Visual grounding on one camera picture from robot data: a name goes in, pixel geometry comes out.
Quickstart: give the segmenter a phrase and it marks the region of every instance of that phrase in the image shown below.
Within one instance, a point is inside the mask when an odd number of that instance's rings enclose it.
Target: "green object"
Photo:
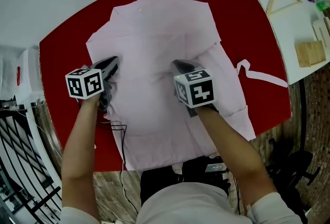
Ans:
[[[330,8],[330,0],[318,2],[316,4],[316,7],[318,8],[319,11],[323,11],[327,8]]]

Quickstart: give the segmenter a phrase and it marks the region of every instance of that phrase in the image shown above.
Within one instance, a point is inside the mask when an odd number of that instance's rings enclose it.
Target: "wooden floor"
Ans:
[[[325,223],[330,217],[329,214],[329,183],[330,170],[328,166],[328,158],[330,157],[328,136],[330,126],[328,124],[328,114],[330,115],[330,69],[328,65],[319,72],[316,72],[305,79],[305,90],[307,100],[307,135],[305,149],[314,153],[312,165],[309,172],[314,172],[317,166],[321,166],[320,175],[314,183],[307,187],[306,180],[302,180],[298,184],[298,190],[301,193],[302,200],[305,204],[312,206],[312,212],[309,214],[309,223]],[[318,88],[319,80],[322,83],[322,91]],[[294,151],[299,149],[301,135],[301,107],[300,107],[300,91],[299,84],[290,86],[290,98],[292,107],[292,118],[275,128],[262,133],[256,139],[252,140],[252,145],[258,150],[266,165],[271,162],[272,145],[268,143],[270,138],[276,141],[290,139],[294,141]],[[51,120],[46,104],[38,110],[38,120],[40,125],[48,132],[44,138],[49,142],[49,150],[53,159],[56,161],[60,169],[61,147],[57,141],[53,131]],[[123,195],[123,189],[119,179],[120,172],[94,173],[94,187],[96,197],[98,199],[98,208],[101,220],[113,221],[116,219],[114,213],[133,223],[136,219],[136,213],[133,207],[127,202]],[[135,171],[125,171],[122,174],[127,197],[132,201],[137,209],[140,209],[140,174]],[[229,191],[229,202],[234,210],[237,208],[237,195],[233,178],[228,176],[232,186]]]

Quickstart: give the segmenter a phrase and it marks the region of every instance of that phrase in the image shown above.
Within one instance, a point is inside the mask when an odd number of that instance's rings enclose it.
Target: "white table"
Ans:
[[[278,8],[285,6],[289,1],[275,0],[273,10],[277,9],[276,6]],[[324,17],[323,12],[317,10],[315,3],[311,3],[308,0],[301,1],[303,3],[293,5],[270,15],[270,23],[282,55],[289,84],[293,84],[308,76],[330,61],[330,49],[326,49],[326,61],[311,67],[299,67],[294,44],[304,41],[316,41],[317,38],[312,23]],[[265,11],[269,0],[259,0],[259,2]]]

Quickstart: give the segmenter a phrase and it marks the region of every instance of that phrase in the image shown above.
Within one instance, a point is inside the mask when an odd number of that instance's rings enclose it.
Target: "red object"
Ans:
[[[17,86],[21,84],[21,68],[17,67]]]
[[[91,64],[85,43],[109,21],[113,7],[133,1],[136,0],[97,0],[67,19],[40,43],[45,97],[62,147],[79,111],[77,101],[69,97],[64,76],[75,68]],[[258,0],[197,1],[209,3],[222,46],[234,66],[242,59],[247,59],[251,63],[251,70],[286,80],[274,33]],[[291,116],[288,89],[247,79],[244,71],[241,71],[239,78],[256,134]],[[95,170],[120,170],[122,160],[111,131],[98,126],[95,143]]]

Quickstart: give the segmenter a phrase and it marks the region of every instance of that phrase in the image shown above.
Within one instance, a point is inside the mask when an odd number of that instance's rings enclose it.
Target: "person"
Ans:
[[[61,172],[61,224],[99,223],[93,187],[94,134],[98,104],[97,95],[83,102],[65,146]],[[215,110],[208,107],[198,107],[195,110],[223,162],[237,179],[242,201],[247,209],[246,216],[236,215],[232,211],[227,193],[217,185],[183,181],[144,196],[136,223],[301,223],[300,218],[276,192],[254,147]]]

